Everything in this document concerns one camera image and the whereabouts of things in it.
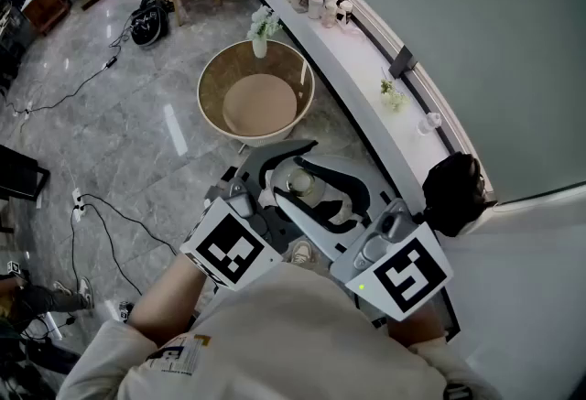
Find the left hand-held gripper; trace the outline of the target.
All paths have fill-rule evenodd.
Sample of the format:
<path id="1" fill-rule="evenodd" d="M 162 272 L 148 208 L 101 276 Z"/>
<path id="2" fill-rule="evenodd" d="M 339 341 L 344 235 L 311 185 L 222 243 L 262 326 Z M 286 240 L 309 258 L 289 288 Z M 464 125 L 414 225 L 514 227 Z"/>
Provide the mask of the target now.
<path id="1" fill-rule="evenodd" d="M 203 212 L 179 248 L 217 286 L 238 291 L 283 261 L 302 235 L 275 206 L 258 198 L 266 173 L 290 157 L 308 153 L 316 140 L 283 140 L 255 148 L 205 195 Z"/>

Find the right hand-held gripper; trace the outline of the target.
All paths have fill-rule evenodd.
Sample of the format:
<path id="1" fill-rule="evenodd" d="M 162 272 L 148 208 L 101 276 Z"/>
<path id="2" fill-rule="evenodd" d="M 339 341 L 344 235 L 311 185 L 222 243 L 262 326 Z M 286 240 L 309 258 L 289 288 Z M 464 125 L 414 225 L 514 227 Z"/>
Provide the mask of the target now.
<path id="1" fill-rule="evenodd" d="M 274 188 L 277 206 L 334 261 L 331 275 L 355 295 L 403 320 L 453 278 L 434 232 L 425 222 L 414 223 L 402 200 L 393 200 L 394 190 L 377 168 L 320 155 L 297 156 L 295 163 L 345 193 L 353 214 L 372 222 L 366 231 L 356 220 L 333 224 L 291 193 Z"/>

